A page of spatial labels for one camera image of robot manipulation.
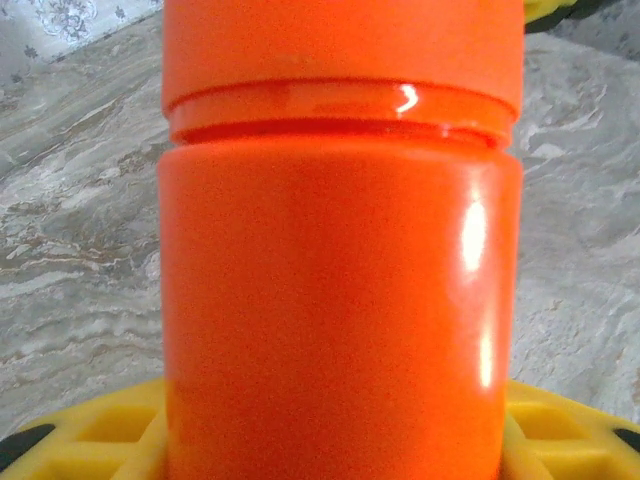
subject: orange cylinder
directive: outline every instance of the orange cylinder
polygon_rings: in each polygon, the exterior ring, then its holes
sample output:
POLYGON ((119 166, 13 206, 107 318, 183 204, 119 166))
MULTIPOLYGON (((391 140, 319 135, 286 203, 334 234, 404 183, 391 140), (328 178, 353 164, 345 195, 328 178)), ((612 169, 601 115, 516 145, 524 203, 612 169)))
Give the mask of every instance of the orange cylinder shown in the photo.
POLYGON ((497 478, 514 5, 165 3, 169 480, 497 478))

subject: yellow object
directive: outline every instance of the yellow object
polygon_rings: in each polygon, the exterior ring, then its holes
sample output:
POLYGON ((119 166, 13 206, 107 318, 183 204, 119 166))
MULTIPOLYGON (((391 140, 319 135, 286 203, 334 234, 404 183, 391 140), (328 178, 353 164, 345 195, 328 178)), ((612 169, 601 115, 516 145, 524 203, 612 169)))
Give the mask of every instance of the yellow object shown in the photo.
MULTIPOLYGON (((0 480, 164 479, 162 380, 39 418, 20 431, 46 431, 46 425, 55 428, 0 480)), ((638 439, 638 425, 512 381, 501 480, 640 480, 638 439)), ((0 470, 3 454, 0 449, 0 470)))
POLYGON ((525 0, 524 15, 526 23, 546 17, 561 7, 570 7, 577 0, 525 0))

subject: gray marble pattern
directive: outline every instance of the gray marble pattern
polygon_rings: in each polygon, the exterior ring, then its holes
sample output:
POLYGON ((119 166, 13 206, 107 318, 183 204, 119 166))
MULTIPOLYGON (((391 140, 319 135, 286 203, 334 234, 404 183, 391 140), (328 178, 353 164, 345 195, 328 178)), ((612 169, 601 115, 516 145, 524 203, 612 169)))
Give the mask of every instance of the gray marble pattern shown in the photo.
MULTIPOLYGON (((0 99, 0 436, 162 373, 161 18, 0 99)), ((527 46, 512 375, 640 420, 640 64, 527 46)))

